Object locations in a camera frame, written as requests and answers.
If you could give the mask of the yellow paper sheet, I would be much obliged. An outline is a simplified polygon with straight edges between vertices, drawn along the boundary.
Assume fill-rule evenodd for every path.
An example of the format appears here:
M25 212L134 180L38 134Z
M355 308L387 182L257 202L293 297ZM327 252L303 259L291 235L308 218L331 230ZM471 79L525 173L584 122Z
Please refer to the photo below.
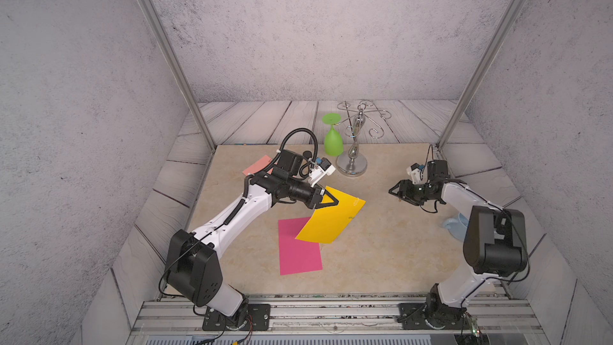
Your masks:
M339 201L335 207L315 209L310 220L296 237L298 240L318 244L331 244L351 223L365 205L355 196L326 187Z

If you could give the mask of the magenta paper sheet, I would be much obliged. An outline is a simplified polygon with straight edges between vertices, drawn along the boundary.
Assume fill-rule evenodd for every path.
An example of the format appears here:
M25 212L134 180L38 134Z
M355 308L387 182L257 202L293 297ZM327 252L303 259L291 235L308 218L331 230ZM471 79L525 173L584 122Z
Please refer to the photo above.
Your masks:
M303 217L278 221L281 276L323 269L319 245L296 238L308 220Z

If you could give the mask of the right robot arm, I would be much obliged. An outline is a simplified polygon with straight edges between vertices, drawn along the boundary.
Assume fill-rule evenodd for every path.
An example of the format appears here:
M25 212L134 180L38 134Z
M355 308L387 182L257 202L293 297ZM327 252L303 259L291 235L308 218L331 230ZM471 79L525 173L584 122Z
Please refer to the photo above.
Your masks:
M426 297L423 317L432 328L459 323L470 299L486 284L504 280L528 267L525 216L504 209L450 177L447 162L413 164L410 179L401 180L389 194L413 206L426 202L450 204L468 219L461 264L450 278L435 284Z

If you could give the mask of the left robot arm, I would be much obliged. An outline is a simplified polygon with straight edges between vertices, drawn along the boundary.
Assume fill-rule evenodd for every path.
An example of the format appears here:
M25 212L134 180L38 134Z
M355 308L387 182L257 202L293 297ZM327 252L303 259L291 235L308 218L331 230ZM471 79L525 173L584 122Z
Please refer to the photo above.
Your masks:
M245 321L247 297L223 279L220 260L233 241L257 217L280 201L298 201L308 209L325 208L329 195L319 181L335 172L327 158L279 150L275 159L244 179L239 197L212 220L171 238L162 279L198 308L206 306L233 326Z

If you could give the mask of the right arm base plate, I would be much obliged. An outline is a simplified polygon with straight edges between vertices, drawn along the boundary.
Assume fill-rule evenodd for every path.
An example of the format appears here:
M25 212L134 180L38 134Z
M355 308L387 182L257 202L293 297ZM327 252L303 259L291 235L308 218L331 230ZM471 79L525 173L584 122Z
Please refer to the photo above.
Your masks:
M452 330L469 329L470 323L464 308L442 305L431 308L426 303L400 303L397 322L404 330Z

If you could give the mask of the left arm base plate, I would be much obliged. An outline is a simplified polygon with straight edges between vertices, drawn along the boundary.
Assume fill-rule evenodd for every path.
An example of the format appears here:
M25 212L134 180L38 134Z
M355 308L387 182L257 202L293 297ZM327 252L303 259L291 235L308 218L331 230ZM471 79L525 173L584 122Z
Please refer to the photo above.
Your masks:
M202 330L219 332L222 329L243 332L266 332L271 319L271 305L261 303L243 303L232 316L225 316L220 311L207 308L204 313Z

